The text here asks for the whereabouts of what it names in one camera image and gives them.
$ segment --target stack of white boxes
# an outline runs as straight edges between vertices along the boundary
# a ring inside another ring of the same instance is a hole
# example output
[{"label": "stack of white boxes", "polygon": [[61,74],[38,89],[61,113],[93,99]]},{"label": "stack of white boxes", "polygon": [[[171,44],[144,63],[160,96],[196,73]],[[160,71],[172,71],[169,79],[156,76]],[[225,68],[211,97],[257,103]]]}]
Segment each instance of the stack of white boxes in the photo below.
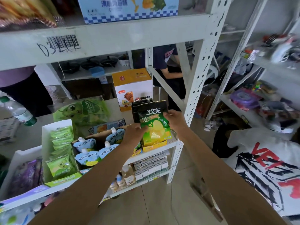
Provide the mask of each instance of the stack of white boxes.
[{"label": "stack of white boxes", "polygon": [[134,162],[133,165],[135,169],[135,179],[137,180],[137,182],[139,182],[145,180],[146,178],[154,176],[157,173],[167,170],[167,155],[163,151],[146,159]]}]

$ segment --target white t-shirt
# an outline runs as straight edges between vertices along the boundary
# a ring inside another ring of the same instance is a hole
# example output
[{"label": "white t-shirt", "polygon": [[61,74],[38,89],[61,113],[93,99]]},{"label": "white t-shirt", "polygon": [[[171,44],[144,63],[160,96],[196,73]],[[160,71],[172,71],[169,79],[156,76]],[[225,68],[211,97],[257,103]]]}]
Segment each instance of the white t-shirt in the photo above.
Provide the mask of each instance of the white t-shirt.
[{"label": "white t-shirt", "polygon": [[231,132],[228,147],[238,150],[224,159],[259,191],[281,215],[300,214],[300,145],[265,128]]}]

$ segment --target barcode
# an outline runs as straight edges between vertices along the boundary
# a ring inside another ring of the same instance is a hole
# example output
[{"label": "barcode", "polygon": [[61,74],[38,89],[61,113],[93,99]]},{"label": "barcode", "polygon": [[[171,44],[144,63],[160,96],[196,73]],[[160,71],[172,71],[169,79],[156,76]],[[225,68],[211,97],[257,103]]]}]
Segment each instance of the barcode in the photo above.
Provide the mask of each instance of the barcode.
[{"label": "barcode", "polygon": [[63,35],[63,36],[52,36],[47,37],[50,46],[54,49],[78,47],[76,35]]}]

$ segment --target person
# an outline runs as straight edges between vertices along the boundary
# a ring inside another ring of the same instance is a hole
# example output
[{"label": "person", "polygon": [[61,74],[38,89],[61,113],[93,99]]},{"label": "person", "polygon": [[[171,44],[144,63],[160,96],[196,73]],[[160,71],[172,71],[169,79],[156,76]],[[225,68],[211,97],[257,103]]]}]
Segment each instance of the person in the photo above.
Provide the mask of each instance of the person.
[{"label": "person", "polygon": [[50,114],[53,101],[34,66],[0,71],[0,91],[22,104],[33,116]]},{"label": "person", "polygon": [[[167,65],[167,62],[170,59],[171,55],[174,56],[176,63],[180,66],[179,56],[175,44],[153,47],[153,67],[166,81],[166,83],[174,90],[179,98],[184,99],[186,90],[181,68]],[[153,85],[161,87],[155,77],[153,78]],[[180,111],[177,104],[169,95],[168,102],[169,109]]]},{"label": "person", "polygon": [[[187,126],[181,112],[169,110],[169,113],[163,115],[185,144],[229,225],[285,224],[260,193],[216,156]],[[53,225],[58,221],[64,225],[87,224],[111,182],[147,130],[147,126],[140,128],[139,123],[129,125],[122,143],[39,212],[29,225]],[[78,198],[84,202],[80,207]]]},{"label": "person", "polygon": [[221,125],[212,151],[253,186],[281,216],[300,218],[300,145],[267,128]]}]

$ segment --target green bottle cap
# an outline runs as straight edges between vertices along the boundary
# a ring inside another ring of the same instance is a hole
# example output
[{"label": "green bottle cap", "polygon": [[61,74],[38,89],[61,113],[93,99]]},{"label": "green bottle cap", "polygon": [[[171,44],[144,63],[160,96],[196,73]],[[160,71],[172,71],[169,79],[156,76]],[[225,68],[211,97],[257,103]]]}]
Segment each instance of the green bottle cap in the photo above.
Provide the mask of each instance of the green bottle cap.
[{"label": "green bottle cap", "polygon": [[2,102],[2,103],[5,103],[5,102],[8,102],[10,99],[7,97],[7,96],[2,96],[2,97],[0,97],[0,101]]}]

